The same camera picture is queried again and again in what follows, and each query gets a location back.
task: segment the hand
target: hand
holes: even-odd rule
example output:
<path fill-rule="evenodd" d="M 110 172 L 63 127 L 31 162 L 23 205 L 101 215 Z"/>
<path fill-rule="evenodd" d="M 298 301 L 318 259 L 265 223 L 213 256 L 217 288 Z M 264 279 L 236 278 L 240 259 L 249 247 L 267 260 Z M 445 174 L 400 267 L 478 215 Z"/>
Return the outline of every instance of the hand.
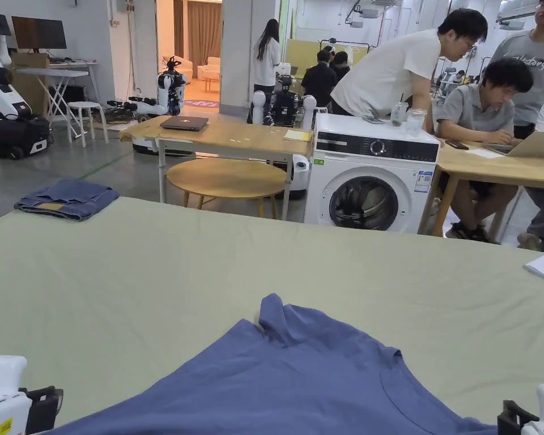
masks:
<path fill-rule="evenodd" d="M 508 145 L 512 140 L 512 135 L 506 130 L 493 131 L 486 134 L 486 142 L 497 143 L 499 145 Z"/>

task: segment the washing machine control panel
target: washing machine control panel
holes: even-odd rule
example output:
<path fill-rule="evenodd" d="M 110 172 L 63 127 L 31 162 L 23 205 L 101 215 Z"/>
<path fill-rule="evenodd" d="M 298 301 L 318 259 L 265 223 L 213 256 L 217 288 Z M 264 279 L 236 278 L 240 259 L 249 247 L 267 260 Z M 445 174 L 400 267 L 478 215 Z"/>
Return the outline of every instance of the washing machine control panel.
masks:
<path fill-rule="evenodd" d="M 319 131 L 316 149 L 388 157 L 389 159 L 435 162 L 437 160 L 439 145 L 404 140 L 348 136 Z"/>

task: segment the gray t-shirt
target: gray t-shirt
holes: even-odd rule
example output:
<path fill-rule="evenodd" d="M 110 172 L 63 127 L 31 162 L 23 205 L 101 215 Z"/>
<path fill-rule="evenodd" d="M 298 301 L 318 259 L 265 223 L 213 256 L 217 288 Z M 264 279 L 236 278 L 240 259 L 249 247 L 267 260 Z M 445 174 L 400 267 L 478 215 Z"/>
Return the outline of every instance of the gray t-shirt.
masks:
<path fill-rule="evenodd" d="M 514 103 L 511 101 L 482 109 L 478 85 L 456 88 L 445 99 L 437 121 L 449 120 L 460 127 L 475 131 L 498 131 L 514 129 Z"/>
<path fill-rule="evenodd" d="M 504 57 L 522 60 L 534 76 L 534 87 L 530 92 L 518 93 L 513 98 L 516 104 L 514 124 L 536 123 L 544 104 L 544 42 L 532 41 L 530 30 L 515 33 L 498 46 L 490 63 Z"/>

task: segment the black hair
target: black hair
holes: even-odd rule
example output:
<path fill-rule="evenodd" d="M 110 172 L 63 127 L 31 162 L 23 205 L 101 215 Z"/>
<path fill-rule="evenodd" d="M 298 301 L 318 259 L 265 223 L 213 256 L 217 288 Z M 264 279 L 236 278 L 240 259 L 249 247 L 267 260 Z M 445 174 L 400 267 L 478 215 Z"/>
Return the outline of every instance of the black hair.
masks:
<path fill-rule="evenodd" d="M 316 58 L 319 62 L 329 62 L 330 61 L 330 52 L 327 50 L 320 50 Z"/>
<path fill-rule="evenodd" d="M 269 20 L 268 23 L 266 23 L 264 33 L 262 33 L 262 36 L 258 41 L 258 56 L 256 57 L 258 60 L 264 59 L 264 52 L 266 51 L 266 46 L 270 39 L 274 38 L 276 42 L 280 42 L 279 31 L 279 25 L 275 19 L 272 18 L 272 20 Z"/>
<path fill-rule="evenodd" d="M 347 52 L 338 52 L 335 54 L 334 63 L 340 65 L 342 63 L 347 63 L 349 61 L 349 55 Z"/>
<path fill-rule="evenodd" d="M 437 28 L 440 35 L 450 30 L 455 31 L 458 38 L 485 41 L 488 36 L 488 22 L 479 11 L 460 8 L 452 11 Z"/>
<path fill-rule="evenodd" d="M 534 86 L 532 72 L 521 60 L 503 58 L 489 64 L 482 85 L 490 82 L 494 87 L 513 87 L 517 92 L 528 92 Z"/>

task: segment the smartphone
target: smartphone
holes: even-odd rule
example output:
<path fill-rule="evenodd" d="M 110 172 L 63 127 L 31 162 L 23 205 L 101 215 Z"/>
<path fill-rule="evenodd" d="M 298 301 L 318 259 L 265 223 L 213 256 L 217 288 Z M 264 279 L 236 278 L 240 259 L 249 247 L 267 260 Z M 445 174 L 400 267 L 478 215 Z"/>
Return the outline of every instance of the smartphone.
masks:
<path fill-rule="evenodd" d="M 461 142 L 458 142 L 458 141 L 446 140 L 445 143 L 447 145 L 449 145 L 450 147 L 455 148 L 457 150 L 468 150 L 469 149 L 467 146 L 465 146 L 464 144 L 462 144 Z"/>

